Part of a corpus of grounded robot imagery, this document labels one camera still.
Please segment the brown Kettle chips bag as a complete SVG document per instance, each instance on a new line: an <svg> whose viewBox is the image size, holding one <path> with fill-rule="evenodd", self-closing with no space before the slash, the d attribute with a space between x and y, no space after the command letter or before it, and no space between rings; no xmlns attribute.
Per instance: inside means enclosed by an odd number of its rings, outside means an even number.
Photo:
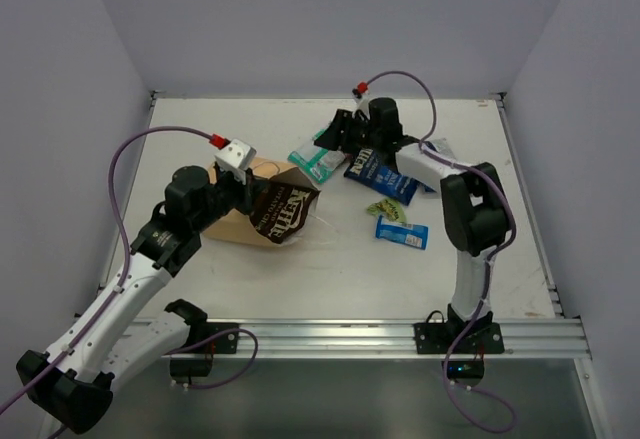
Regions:
<svg viewBox="0 0 640 439"><path fill-rule="evenodd" d="M315 188L268 181L254 202L250 222L271 244L291 242L305 226L319 194Z"/></svg>

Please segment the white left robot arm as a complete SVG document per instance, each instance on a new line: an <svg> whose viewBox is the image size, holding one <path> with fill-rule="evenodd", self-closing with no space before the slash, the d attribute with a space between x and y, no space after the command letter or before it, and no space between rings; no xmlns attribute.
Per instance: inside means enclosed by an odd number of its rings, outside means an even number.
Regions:
<svg viewBox="0 0 640 439"><path fill-rule="evenodd" d="M207 314L170 302L144 330L123 335L143 307L201 247L201 234L236 210L249 215L266 180L200 166L178 169L150 220L124 243L124 263L70 329L44 352L26 351L16 364L28 398L62 430L84 434L105 415L116 389L157 358L208 344Z"/></svg>

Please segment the green yellow candy wrapper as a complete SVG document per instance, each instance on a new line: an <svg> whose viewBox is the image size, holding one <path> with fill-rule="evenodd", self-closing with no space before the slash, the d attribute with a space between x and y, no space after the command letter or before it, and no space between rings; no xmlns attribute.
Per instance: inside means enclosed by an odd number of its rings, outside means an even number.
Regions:
<svg viewBox="0 0 640 439"><path fill-rule="evenodd" d="M407 221L403 205L391 198L384 198L370 204L366 208L366 212L375 217L383 216L392 222L405 223Z"/></svg>

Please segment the light blue snack bar wrapper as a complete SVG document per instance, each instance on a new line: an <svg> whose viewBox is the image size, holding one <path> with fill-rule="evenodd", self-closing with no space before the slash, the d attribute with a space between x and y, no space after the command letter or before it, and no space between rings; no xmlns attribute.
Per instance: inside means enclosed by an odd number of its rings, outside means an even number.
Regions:
<svg viewBox="0 0 640 439"><path fill-rule="evenodd" d="M376 222L375 237L395 244L425 250L428 245L429 228L424 225L394 222L379 216Z"/></svg>

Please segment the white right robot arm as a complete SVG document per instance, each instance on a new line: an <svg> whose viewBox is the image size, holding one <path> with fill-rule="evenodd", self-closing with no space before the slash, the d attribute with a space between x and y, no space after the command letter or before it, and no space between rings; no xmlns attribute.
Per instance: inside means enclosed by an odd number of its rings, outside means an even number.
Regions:
<svg viewBox="0 0 640 439"><path fill-rule="evenodd" d="M495 256L515 239L516 225L495 167L459 163L436 152L425 138L407 135L396 102L376 98L351 112L340 109L320 136L318 147L355 157L370 149L388 166L437 191L446 235L457 251L454 294L446 320L428 338L447 340L468 351L492 323L490 286Z"/></svg>

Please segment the teal Fox's mint candy bag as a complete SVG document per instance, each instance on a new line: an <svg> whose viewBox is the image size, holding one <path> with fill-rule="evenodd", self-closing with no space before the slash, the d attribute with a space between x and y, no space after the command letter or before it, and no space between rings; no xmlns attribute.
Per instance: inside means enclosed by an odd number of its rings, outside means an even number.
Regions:
<svg viewBox="0 0 640 439"><path fill-rule="evenodd" d="M288 155L288 161L318 185L324 184L346 160L345 154L340 151L315 145L315 140L324 132L324 129L320 130Z"/></svg>

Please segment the brown paper bag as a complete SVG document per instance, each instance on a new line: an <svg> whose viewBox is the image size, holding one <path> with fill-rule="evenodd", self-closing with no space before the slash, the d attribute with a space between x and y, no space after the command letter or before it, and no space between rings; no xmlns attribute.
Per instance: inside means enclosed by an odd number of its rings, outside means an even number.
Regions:
<svg viewBox="0 0 640 439"><path fill-rule="evenodd" d="M282 182L319 190L297 166L291 163L256 157L251 163L251 168L257 178L264 179L267 182ZM206 229L204 236L209 239L266 248L285 247L303 242L313 245L332 244L337 241L338 229L317 215L316 206L319 198L320 194L315 207L310 210L305 226L300 233L291 242L283 245L271 244L266 238L259 235L250 222L250 215L246 216L237 210L232 210Z"/></svg>

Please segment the blue Kettle vinegar chips bag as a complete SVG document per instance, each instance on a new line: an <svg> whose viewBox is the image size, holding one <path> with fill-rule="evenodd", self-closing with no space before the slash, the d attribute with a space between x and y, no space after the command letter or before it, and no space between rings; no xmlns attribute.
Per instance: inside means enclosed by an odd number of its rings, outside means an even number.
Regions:
<svg viewBox="0 0 640 439"><path fill-rule="evenodd" d="M353 157L343 176L375 192L408 206L418 188L418 182L395 172L383 164L372 149L361 149Z"/></svg>

